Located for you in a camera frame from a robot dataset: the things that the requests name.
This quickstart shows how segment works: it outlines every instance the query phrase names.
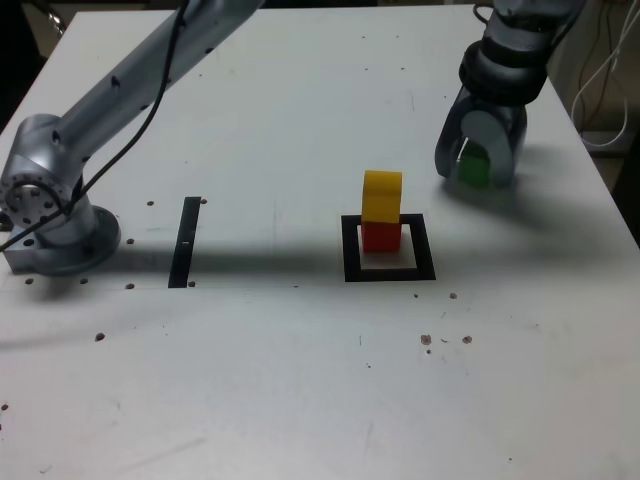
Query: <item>black cable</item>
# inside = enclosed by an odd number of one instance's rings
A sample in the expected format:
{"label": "black cable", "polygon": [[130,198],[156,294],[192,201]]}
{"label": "black cable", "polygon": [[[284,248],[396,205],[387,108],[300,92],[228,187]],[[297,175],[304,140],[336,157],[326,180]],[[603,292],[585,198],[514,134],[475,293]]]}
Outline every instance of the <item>black cable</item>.
{"label": "black cable", "polygon": [[80,201],[80,199],[82,199],[83,196],[87,194],[87,192],[91,189],[91,187],[93,187],[96,184],[96,182],[100,180],[100,178],[102,178],[102,176],[105,173],[107,173],[109,169],[111,169],[111,167],[113,167],[116,163],[118,163],[118,161],[122,157],[124,157],[129,150],[131,150],[131,148],[136,144],[138,140],[140,140],[140,137],[142,137],[145,130],[149,127],[149,124],[153,120],[153,117],[155,116],[156,112],[158,111],[158,107],[160,106],[160,102],[162,101],[162,97],[164,96],[164,91],[167,87],[167,83],[169,82],[169,72],[171,70],[171,62],[173,60],[173,54],[176,49],[176,43],[178,42],[178,34],[180,33],[180,27],[183,24],[184,13],[188,5],[189,5],[189,0],[183,0],[182,4],[180,5],[180,8],[178,9],[178,13],[173,22],[171,37],[169,38],[169,46],[167,48],[167,56],[165,57],[164,70],[162,72],[162,80],[160,82],[160,88],[158,89],[158,95],[156,96],[155,102],[153,104],[153,108],[151,108],[149,115],[147,115],[147,118],[145,119],[144,123],[138,129],[138,131],[133,136],[133,138],[129,140],[129,143],[127,143],[122,148],[122,150],[120,150],[111,160],[109,160],[98,171],[98,173],[96,173],[91,178],[91,180],[89,180],[89,182],[87,182],[87,184],[80,190],[80,193],[77,196],[73,197],[69,201],[69,203],[67,203],[63,208],[59,207],[58,210],[56,210],[54,213],[49,215],[46,219],[40,220],[38,223],[33,224],[26,230],[23,230],[22,232],[17,234],[15,237],[5,242],[3,245],[0,246],[0,253],[4,252],[7,248],[11,247],[12,245],[15,245],[26,236],[31,235],[33,232],[35,232],[39,228],[42,228],[44,225],[55,220],[63,213],[70,213],[73,210],[73,207]]}
{"label": "black cable", "polygon": [[[584,76],[584,72],[587,69],[587,65],[589,65],[589,60],[591,60],[591,57],[595,53],[596,47],[598,46],[598,42],[600,41],[600,24],[602,23],[603,12],[604,12],[604,2],[600,4],[600,10],[598,11],[598,26],[596,31],[596,38],[593,41],[593,44],[591,45],[591,49],[587,54],[587,58],[585,58],[584,63],[582,64],[582,68],[580,69],[580,75],[578,75],[578,93],[582,90],[582,77]],[[587,106],[584,101],[584,93],[580,95],[580,106],[582,107],[582,116],[580,118],[580,128],[578,129],[578,131],[582,135],[582,132],[584,131],[586,116],[587,116]]]}
{"label": "black cable", "polygon": [[493,5],[490,3],[476,3],[473,6],[473,14],[476,16],[476,18],[478,20],[480,20],[482,23],[484,23],[485,25],[487,25],[489,23],[489,20],[487,20],[486,18],[484,18],[482,15],[480,15],[480,12],[478,11],[479,8],[493,8]]}
{"label": "black cable", "polygon": [[[610,2],[607,8],[607,39],[609,41],[609,56],[613,53],[613,40],[611,38],[611,9],[613,8],[614,3]],[[602,84],[602,90],[600,90],[600,97],[598,98],[598,103],[596,104],[596,108],[591,112],[589,118],[582,125],[582,130],[586,129],[591,122],[593,122],[594,118],[598,115],[600,108],[602,107],[602,102],[604,101],[604,96],[607,91],[607,85],[609,83],[609,76],[611,75],[611,69],[613,68],[613,62],[609,62],[607,65],[607,73],[604,76],[604,83]]]}

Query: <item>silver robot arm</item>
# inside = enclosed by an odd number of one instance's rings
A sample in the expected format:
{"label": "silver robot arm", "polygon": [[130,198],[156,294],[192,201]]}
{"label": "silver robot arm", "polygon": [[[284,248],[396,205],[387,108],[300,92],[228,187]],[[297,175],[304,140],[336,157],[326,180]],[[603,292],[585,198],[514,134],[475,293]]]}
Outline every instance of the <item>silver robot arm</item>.
{"label": "silver robot arm", "polygon": [[[211,53],[264,0],[191,0],[180,26],[167,89]],[[100,147],[146,109],[160,88],[178,12],[154,30],[62,117],[39,114],[19,126],[0,178],[0,207],[15,227],[10,239],[67,205],[82,170]],[[120,229],[85,195],[71,212],[7,248],[14,272],[64,275],[85,270],[116,249]]]}
{"label": "silver robot arm", "polygon": [[435,161],[454,176],[466,139],[490,160],[491,182],[511,184],[527,128],[525,105],[539,95],[546,65],[573,26],[585,0],[495,0],[481,41],[460,66],[462,87],[442,129]]}

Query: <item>table surface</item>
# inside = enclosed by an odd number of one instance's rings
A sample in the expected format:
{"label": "table surface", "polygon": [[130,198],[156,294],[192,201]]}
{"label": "table surface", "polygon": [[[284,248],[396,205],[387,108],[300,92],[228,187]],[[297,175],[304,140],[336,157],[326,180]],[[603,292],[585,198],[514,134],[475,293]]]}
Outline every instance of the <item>table surface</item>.
{"label": "table surface", "polygon": [[[2,157],[167,15],[78,14]],[[514,189],[436,174],[482,27],[471,7],[260,11],[170,90],[90,195],[116,256],[84,285],[0,262],[0,478],[638,478],[640,254],[553,88]],[[366,169],[403,172],[436,281],[344,282]],[[208,200],[196,287],[170,290],[187,196]]]}

